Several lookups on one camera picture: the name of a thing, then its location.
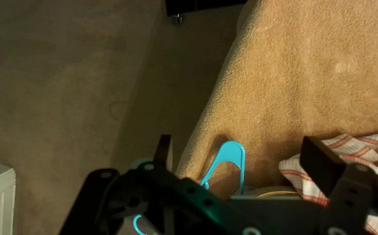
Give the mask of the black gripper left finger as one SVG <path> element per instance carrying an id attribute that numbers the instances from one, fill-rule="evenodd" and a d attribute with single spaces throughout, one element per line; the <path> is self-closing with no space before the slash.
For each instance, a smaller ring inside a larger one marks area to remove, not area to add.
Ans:
<path id="1" fill-rule="evenodd" d="M 170 135 L 159 138 L 153 162 L 163 166 L 166 170 L 172 170 L 172 140 Z"/>

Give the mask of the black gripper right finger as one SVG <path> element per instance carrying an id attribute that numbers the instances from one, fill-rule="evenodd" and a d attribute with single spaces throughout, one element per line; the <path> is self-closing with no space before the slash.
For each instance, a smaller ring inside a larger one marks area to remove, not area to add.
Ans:
<path id="1" fill-rule="evenodd" d="M 314 136 L 303 138 L 299 165 L 324 196 L 331 195 L 345 170 L 345 162 Z"/>

